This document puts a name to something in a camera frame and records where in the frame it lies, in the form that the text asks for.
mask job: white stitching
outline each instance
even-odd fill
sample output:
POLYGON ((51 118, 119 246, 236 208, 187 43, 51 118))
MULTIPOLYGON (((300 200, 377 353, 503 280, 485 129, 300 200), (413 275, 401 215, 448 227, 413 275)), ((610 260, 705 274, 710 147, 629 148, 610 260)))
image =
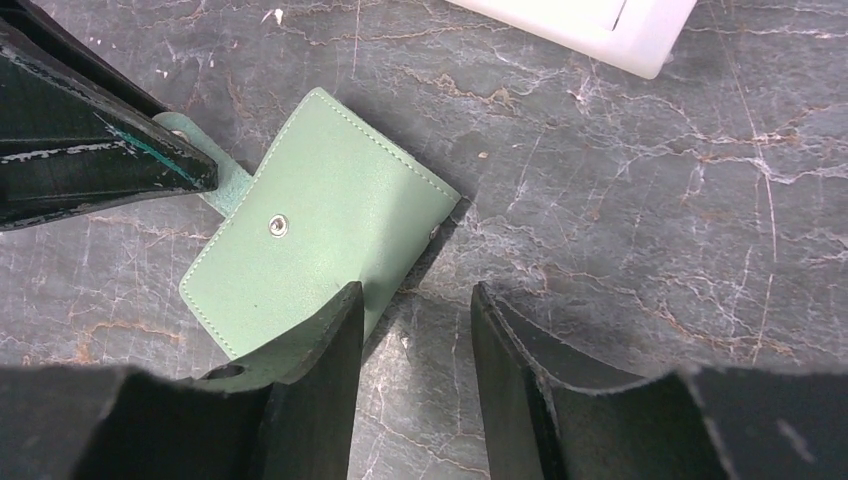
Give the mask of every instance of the white stitching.
MULTIPOLYGON (((391 150, 390 150, 390 149, 389 149, 386 145, 384 145, 384 144, 380 143, 380 141, 379 141, 379 140, 377 140, 376 138, 374 138, 373 136, 371 136, 368 132, 366 132, 364 129, 362 129, 362 127, 360 127, 359 125, 357 125, 356 123, 354 123, 354 122, 353 122, 353 120, 351 120, 351 119, 350 119, 347 115, 345 115, 345 114, 344 114, 344 112, 340 111, 340 110, 339 110, 339 109, 337 109, 337 108, 336 108, 333 104, 331 104, 329 101, 327 101, 327 99, 326 99, 326 98, 324 98, 324 97, 323 97, 323 95, 321 95, 321 93, 320 93, 320 92, 313 92, 313 93, 311 93, 311 94, 310 94, 310 95, 306 98, 306 100, 304 100, 304 101, 300 104, 300 106, 298 106, 298 107, 297 107, 297 109, 294 111, 294 113, 292 113, 292 116, 289 118, 289 121, 288 121, 288 122, 287 122, 287 124, 286 124, 286 128, 285 128, 285 130, 283 130, 283 132, 282 132, 282 133, 280 133, 280 136, 279 136, 279 138, 277 138, 277 141, 276 141, 276 142, 274 142, 274 145, 273 145, 273 146, 271 146, 271 150, 270 150, 270 152, 268 152, 268 159, 270 159, 271 157, 273 157, 274 152, 277 150, 277 147, 279 147, 279 146, 280 146, 280 143, 282 142, 283 138, 286 136, 286 133, 288 133, 289 128, 291 127, 291 125, 292 125, 292 124, 294 124, 295 119, 297 118, 298 114, 299 114, 299 113, 300 113, 300 111, 303 109, 303 107, 305 107, 305 106, 306 106, 306 104, 307 104, 307 103, 309 103, 309 101, 310 101, 313 97, 316 97, 316 96, 317 96, 317 97, 319 97, 319 98, 320 98, 320 99, 321 99, 324 103, 326 103, 326 104, 327 104, 327 106, 329 106, 330 108, 332 108, 332 109, 333 109, 333 111, 335 111, 336 113, 338 113, 339 115, 341 115, 341 116, 342 116, 342 118, 344 118, 345 120, 347 120, 347 121, 348 121, 348 123, 350 123, 351 125, 353 125, 354 127, 356 127, 356 129, 357 129, 357 130, 359 130, 360 132, 362 132, 362 133, 363 133, 366 137, 368 137, 371 141, 373 141, 374 143, 376 143, 377 145, 379 145, 381 148, 383 148, 383 150, 385 150, 386 152, 388 152, 388 153, 389 153, 392 157, 394 157, 395 159, 397 159, 397 160, 398 160, 401 164, 405 165, 407 168, 409 168, 410 170, 412 170, 413 172, 415 172, 415 174, 416 174, 416 175, 418 175, 419 177, 421 177, 422 179, 424 179, 427 183, 429 183, 429 184, 430 184, 433 188, 435 188, 435 189, 436 189, 438 192, 440 192, 442 195, 444 195, 444 196, 448 197, 449 199, 451 199, 451 200, 452 200, 452 201, 454 201, 454 202, 458 201, 458 199, 456 199, 456 198, 454 198, 453 196, 451 196, 449 193, 447 193, 446 191, 444 191, 444 190, 443 190, 442 188, 440 188, 438 185, 436 185, 435 183, 433 183, 433 181, 431 181, 429 178, 427 178, 426 176, 424 176, 421 172, 419 172, 418 170, 416 170, 416 169, 415 169, 415 167, 413 167, 412 165, 410 165, 410 164, 408 164, 407 162, 405 162, 405 161, 404 161, 401 157, 399 157, 397 154, 395 154, 393 151, 391 151, 391 150)), ((230 352, 230 353, 231 353, 234 357, 238 357, 238 354, 236 353, 235 349, 233 349, 233 347, 229 344, 229 342, 227 342, 227 340, 226 340, 226 339, 224 339, 224 337, 221 335, 221 333, 220 333, 220 332, 218 332, 218 329, 216 329, 216 328, 215 328, 215 326, 212 324, 212 322, 209 320, 209 318, 207 318, 207 317, 206 317, 206 314, 204 314, 204 313, 203 313, 203 310, 201 310, 201 309, 200 309, 200 306, 198 306, 198 305, 197 305, 197 302, 195 302, 195 301, 194 301, 194 298, 192 298, 191 294, 188 292, 188 290, 187 290, 186 288, 188 287, 188 281, 191 279, 192 275, 194 275, 194 272, 195 272, 195 271, 197 270, 197 268, 200 266, 200 263, 203 261, 203 258, 204 258, 204 257, 206 257, 206 254, 209 252, 209 249, 211 249, 211 248, 212 248, 212 246, 213 246, 213 245, 215 245, 215 242, 217 242, 217 241, 218 241, 218 239, 221 237, 221 234, 223 234, 223 233, 224 233, 224 230, 226 230, 226 229, 227 229, 227 227, 229 227, 230 223, 232 222, 233 217, 235 217, 236 212, 238 212, 239 208, 241 208, 241 206, 244 204, 245 200, 247 200, 247 197, 248 197, 248 196, 250 196, 250 192, 253 190, 253 187, 256 185, 256 182, 259 180, 259 177, 261 177, 261 176, 262 176, 262 172, 264 172, 264 171, 265 171, 265 167, 266 167, 267 165, 268 165, 268 162, 265 162, 264 164, 262 164, 262 166, 259 168, 259 171, 257 171, 257 172, 256 172, 256 175, 254 175, 254 176, 253 176, 253 183, 251 183, 251 184, 250 184, 250 188, 248 188, 248 189, 247 189, 247 193, 245 193, 245 194, 244 194, 244 197, 242 197, 241 201, 240 201, 240 202, 239 202, 239 204, 236 206, 235 210, 233 210, 233 213, 231 213, 231 214, 227 217, 227 220, 224 222, 224 225, 223 225, 223 226, 221 226, 221 228, 219 228, 219 229, 218 229, 218 232, 217 232, 217 233, 215 233, 215 236, 214 236, 214 237, 212 237, 212 240, 209 242, 209 244, 207 244, 207 245, 206 245, 206 247, 204 247, 204 248, 203 248, 203 251, 200 253, 200 256, 199 256, 199 257, 197 257, 197 260, 194 262, 194 265, 192 265, 191 269, 188 271, 188 273, 186 274, 185 278, 183 278, 183 281, 180 283, 180 290, 182 291, 182 293, 183 293, 183 295, 186 297, 186 299, 189 301, 189 303, 191 304, 191 306, 192 306, 192 307, 194 307, 195 311, 197 311, 198 315, 200 315, 200 318, 203 320, 203 322, 204 322, 204 323, 205 323, 205 324, 209 327, 209 329, 212 331, 212 333, 214 333, 214 334, 218 337, 218 339, 220 339, 220 340, 221 340, 221 342, 224 344, 224 347, 225 347, 225 348, 226 348, 226 349, 227 349, 227 350, 228 350, 228 351, 229 351, 229 352, 230 352)))

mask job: metal snap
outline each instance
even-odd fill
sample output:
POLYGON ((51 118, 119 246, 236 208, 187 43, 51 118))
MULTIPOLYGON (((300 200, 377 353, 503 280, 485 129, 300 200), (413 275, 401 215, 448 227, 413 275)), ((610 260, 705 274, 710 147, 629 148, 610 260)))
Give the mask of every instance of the metal snap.
POLYGON ((289 219, 285 215, 274 215, 268 222, 268 230, 277 238, 283 237, 289 231, 289 219))

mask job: white plastic object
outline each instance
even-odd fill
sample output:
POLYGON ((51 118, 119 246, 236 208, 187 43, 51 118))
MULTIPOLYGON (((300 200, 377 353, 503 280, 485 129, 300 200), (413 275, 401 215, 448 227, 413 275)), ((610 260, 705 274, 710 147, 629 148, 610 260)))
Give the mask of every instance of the white plastic object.
POLYGON ((697 0, 448 0, 655 78, 697 0))

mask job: tabletop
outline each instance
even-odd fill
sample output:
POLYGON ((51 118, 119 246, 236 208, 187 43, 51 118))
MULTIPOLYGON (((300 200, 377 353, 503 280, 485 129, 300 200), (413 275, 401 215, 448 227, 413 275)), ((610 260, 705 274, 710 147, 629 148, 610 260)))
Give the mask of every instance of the tabletop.
MULTIPOLYGON (((442 0, 39 0, 254 171, 323 87, 464 197, 366 348, 351 478, 487 478, 486 281, 625 370, 848 359, 848 12, 701 0, 643 80, 442 0)), ((199 375, 196 196, 0 234, 0 361, 199 375)))

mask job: gray marble countertop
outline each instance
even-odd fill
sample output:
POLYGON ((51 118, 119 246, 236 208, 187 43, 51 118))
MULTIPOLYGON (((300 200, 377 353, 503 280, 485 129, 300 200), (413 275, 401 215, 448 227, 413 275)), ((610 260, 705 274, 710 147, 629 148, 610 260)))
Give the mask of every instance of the gray marble countertop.
MULTIPOLYGON (((653 81, 441 0, 39 3, 249 171, 321 86, 465 196, 369 345, 351 478, 488 477, 481 280, 639 374, 848 360, 843 0, 702 0, 653 81)), ((192 196, 0 234, 0 360, 226 362, 177 294, 220 221, 192 196)))

